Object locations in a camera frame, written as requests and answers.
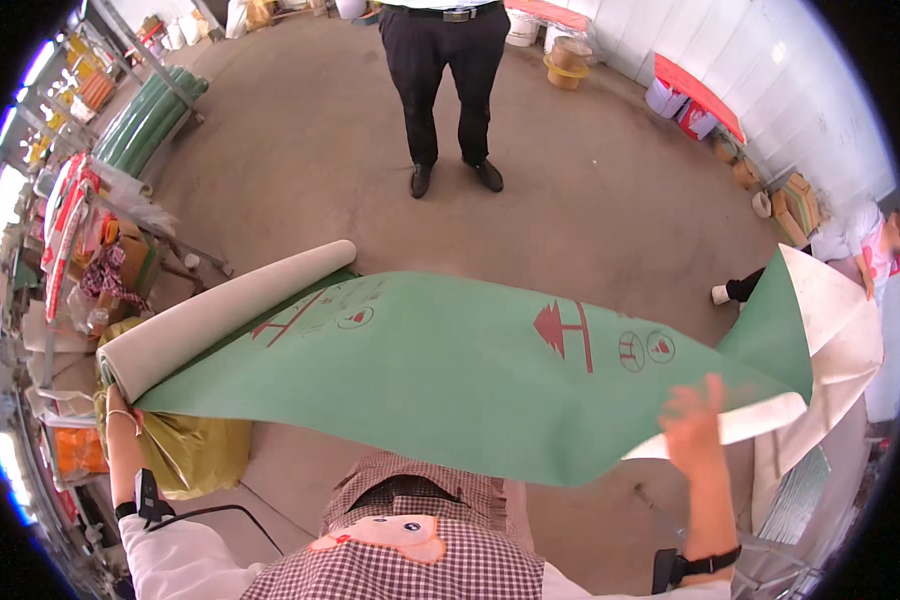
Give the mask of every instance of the black shoe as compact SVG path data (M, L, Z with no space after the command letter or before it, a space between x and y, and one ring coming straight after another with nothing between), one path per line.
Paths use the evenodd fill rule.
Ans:
M413 174L409 177L409 195L413 198L423 198L430 189L430 172L433 167L425 167L422 164L413 165Z
M477 177L480 183L486 186L491 192L500 192L504 189L504 177L497 171L497 168L491 164L489 160L480 162L478 165L470 165L477 170Z

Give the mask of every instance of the black trousers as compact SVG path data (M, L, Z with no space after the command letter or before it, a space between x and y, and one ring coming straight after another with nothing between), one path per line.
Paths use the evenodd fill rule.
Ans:
M491 90L509 31L510 18L503 2L499 9L461 23L384 9L380 35L390 77L403 103L414 164L429 167L437 162L434 101L447 65L459 98L456 137L463 160L478 165L487 159Z
M813 257L809 244L802 247L800 251ZM745 303L750 299L750 294L754 293L756 284L760 282L761 276L763 276L763 269L757 269L743 279L731 279L726 282L726 294L730 296L731 300Z

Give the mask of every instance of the checkered apron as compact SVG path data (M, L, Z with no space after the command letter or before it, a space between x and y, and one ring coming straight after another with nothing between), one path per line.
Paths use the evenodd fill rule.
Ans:
M458 501L401 496L389 505L350 510L395 475L425 477ZM366 517L429 515L445 552L433 563L401 556L393 547L353 539L332 550L303 548L264 570L241 600L258 598L540 598L543 558L518 543L507 514L503 480L377 451L363 457L334 487L321 536Z

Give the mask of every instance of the concrete floor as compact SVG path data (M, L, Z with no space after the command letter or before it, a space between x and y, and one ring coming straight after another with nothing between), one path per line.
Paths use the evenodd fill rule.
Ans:
M597 66L566 92L547 82L541 59L539 47L507 46L500 65L489 134L505 181L497 195L459 160L459 103L445 74L434 109L442 160L421 201L408 193L401 106L376 28L301 14L201 42L168 62L211 81L197 101L206 121L174 141L154 199L180 218L181 238L238 273L348 238L364 274L429 270L540 290L716 344L737 311L713 307L709 288L762 266L779 241L774 226L708 144L649 111L642 87ZM317 532L330 488L363 450L259 424L241 486L181 507L240 502L291 551ZM748 442L727 450L742 523L752 453ZM530 486L537 552L591 593L646 594L654 551L677 539L636 483L685 521L684 480L669 462L624 462L581 488ZM242 563L274 560L245 519L207 522Z

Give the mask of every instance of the belt buckle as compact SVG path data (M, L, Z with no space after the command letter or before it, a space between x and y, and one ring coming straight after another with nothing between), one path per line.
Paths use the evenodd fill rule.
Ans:
M464 23L476 17L477 8L455 8L443 12L444 23Z

